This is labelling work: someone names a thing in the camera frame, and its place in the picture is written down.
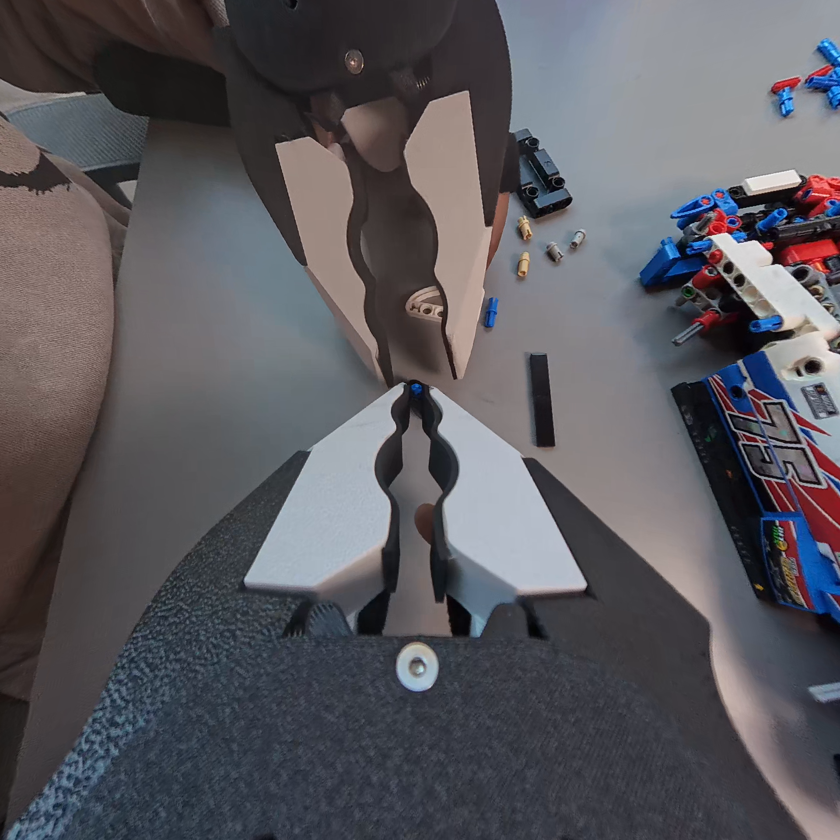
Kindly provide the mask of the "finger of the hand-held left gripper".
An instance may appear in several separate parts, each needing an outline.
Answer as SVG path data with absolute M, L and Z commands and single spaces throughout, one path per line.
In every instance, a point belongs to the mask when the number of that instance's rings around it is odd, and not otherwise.
M 467 91 L 428 103 L 406 141 L 404 159 L 412 187 L 434 220 L 444 345 L 453 378 L 460 380 L 476 337 L 490 245 Z
M 290 199 L 303 263 L 354 351 L 382 384 L 391 376 L 364 314 L 365 285 L 348 246 L 354 191 L 347 163 L 317 140 L 303 137 L 275 144 Z

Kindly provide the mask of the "person's left hand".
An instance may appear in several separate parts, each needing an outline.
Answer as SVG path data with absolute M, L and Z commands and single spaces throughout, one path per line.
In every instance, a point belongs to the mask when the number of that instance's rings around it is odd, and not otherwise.
M 488 255 L 486 260 L 486 269 L 488 269 L 493 261 L 501 241 L 501 237 L 505 231 L 505 226 L 508 219 L 508 209 L 510 202 L 510 193 L 500 193 L 497 199 L 497 205 L 493 222 L 491 226 L 490 242 L 488 248 Z

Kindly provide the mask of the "grey mesh chair part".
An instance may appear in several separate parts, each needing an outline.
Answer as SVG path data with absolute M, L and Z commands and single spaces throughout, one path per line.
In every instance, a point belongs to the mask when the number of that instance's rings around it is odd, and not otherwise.
M 82 94 L 5 112 L 38 146 L 75 164 L 111 196 L 140 172 L 149 120 L 123 112 L 104 95 Z

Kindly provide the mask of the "black cloth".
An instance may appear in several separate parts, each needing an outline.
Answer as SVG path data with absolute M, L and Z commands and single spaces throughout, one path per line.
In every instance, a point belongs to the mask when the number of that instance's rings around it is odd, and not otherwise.
M 96 54 L 92 73 L 100 92 L 122 112 L 230 127 L 225 77 L 209 66 L 111 43 Z

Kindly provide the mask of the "dark flat long tile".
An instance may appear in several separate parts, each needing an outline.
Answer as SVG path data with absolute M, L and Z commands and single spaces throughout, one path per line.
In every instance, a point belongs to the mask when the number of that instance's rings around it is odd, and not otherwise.
M 548 355 L 530 353 L 528 368 L 535 445 L 540 448 L 553 448 L 555 429 Z

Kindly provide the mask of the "white curved frame brick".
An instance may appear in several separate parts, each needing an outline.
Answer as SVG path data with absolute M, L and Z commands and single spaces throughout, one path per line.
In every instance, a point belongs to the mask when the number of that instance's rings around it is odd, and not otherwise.
M 443 321 L 445 305 L 440 289 L 437 286 L 429 286 L 417 290 L 406 300 L 405 310 L 415 319 Z

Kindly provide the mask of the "toy brick race car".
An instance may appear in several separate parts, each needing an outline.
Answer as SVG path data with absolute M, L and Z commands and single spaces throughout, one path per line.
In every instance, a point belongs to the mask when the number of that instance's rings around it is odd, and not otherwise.
M 839 181 L 756 175 L 678 207 L 638 278 L 694 309 L 676 347 L 749 352 L 671 388 L 752 591 L 839 621 Z

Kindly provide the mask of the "black rectangular frame brick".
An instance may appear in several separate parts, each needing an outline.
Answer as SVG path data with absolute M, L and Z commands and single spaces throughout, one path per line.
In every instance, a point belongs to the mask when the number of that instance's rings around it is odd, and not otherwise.
M 531 217 L 546 217 L 568 208 L 573 197 L 557 164 L 529 129 L 513 134 L 518 145 L 518 196 Z

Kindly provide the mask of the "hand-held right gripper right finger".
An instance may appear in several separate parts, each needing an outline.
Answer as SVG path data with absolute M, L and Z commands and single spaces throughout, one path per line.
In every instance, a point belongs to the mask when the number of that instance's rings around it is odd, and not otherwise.
M 441 390 L 420 387 L 433 508 L 430 572 L 452 634 L 479 636 L 502 605 L 587 583 L 525 458 Z

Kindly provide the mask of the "person's left forearm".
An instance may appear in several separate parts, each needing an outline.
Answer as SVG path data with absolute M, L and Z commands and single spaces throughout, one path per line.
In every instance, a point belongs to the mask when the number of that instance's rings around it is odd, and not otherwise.
M 218 68 L 225 1 L 2 1 L 1 78 L 43 93 L 94 91 L 95 58 L 124 44 Z

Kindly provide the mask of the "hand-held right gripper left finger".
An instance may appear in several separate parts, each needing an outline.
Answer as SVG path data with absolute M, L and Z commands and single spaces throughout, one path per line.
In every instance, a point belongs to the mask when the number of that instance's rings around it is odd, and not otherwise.
M 358 632 L 382 632 L 400 572 L 407 385 L 393 387 L 310 447 L 245 589 L 330 602 Z

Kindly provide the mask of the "pile of blue pins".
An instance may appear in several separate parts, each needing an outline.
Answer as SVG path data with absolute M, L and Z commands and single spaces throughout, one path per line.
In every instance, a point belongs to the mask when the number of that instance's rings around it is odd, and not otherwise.
M 827 107 L 839 110 L 839 47 L 830 38 L 823 38 L 817 44 L 815 52 L 822 57 L 823 64 L 812 70 L 806 77 L 788 77 L 777 80 L 770 87 L 770 95 L 776 101 L 776 110 L 783 119 L 789 118 L 795 111 L 794 91 L 803 87 L 807 91 L 822 93 Z

